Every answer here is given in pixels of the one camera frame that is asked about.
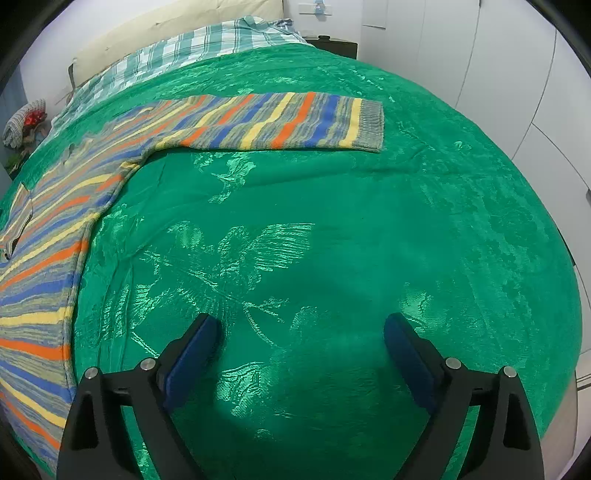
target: white wall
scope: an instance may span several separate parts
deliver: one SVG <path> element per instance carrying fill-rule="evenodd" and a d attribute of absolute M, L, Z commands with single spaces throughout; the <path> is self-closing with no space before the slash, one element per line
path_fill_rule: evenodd
<path fill-rule="evenodd" d="M 175 0 L 74 0 L 43 32 L 21 60 L 29 101 L 44 98 L 56 115 L 71 91 L 68 67 L 78 50 L 133 17 Z"/>
<path fill-rule="evenodd" d="M 298 4 L 314 0 L 283 0 L 285 16 L 294 21 L 294 28 L 303 35 L 330 35 L 359 43 L 363 0 L 324 0 L 332 6 L 332 15 L 299 14 Z"/>

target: striped sweater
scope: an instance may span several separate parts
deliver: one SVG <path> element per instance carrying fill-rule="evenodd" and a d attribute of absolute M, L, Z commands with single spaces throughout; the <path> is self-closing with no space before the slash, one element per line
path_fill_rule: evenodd
<path fill-rule="evenodd" d="M 76 392 L 70 336 L 90 234 L 149 155 L 171 147 L 380 151 L 378 102 L 326 93 L 211 95 L 144 105 L 19 186 L 0 233 L 0 403 L 55 469 Z"/>

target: bed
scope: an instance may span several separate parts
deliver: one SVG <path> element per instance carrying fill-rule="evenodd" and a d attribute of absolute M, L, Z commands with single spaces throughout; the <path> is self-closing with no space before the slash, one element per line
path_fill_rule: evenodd
<path fill-rule="evenodd" d="M 392 478 L 427 421 L 383 346 L 384 319 L 400 311 L 444 356 L 514 366 L 543 435 L 573 378 L 580 302 L 560 235 L 511 161 L 412 82 L 295 33 L 209 54 L 218 29 L 179 32 L 81 80 L 2 200 L 0 225 L 19 183 L 32 188 L 71 145 L 155 100 L 359 96 L 384 106 L 384 150 L 153 155 L 93 228 L 73 317 L 76 378 L 132 368 L 209 312 L 223 347 L 174 420 L 210 478 Z M 158 49 L 171 57 L 142 62 Z M 55 456 L 7 415 L 53 472 Z M 157 478 L 125 416 L 144 477 Z"/>

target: green and white striped fabric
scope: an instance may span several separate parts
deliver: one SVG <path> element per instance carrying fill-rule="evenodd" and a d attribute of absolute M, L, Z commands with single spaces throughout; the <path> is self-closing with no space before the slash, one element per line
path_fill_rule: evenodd
<path fill-rule="evenodd" d="M 46 141 L 95 105 L 136 83 L 190 63 L 230 53 L 306 41 L 293 31 L 290 21 L 264 21 L 259 17 L 208 25 L 168 40 L 156 42 L 127 55 L 76 89 L 66 107 L 52 121 Z"/>

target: wall socket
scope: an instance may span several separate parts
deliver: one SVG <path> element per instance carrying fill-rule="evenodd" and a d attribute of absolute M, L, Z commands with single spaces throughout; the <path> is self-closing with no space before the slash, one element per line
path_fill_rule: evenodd
<path fill-rule="evenodd" d="M 298 4 L 299 14 L 316 14 L 316 4 Z M 332 5 L 324 5 L 324 15 L 332 15 Z"/>

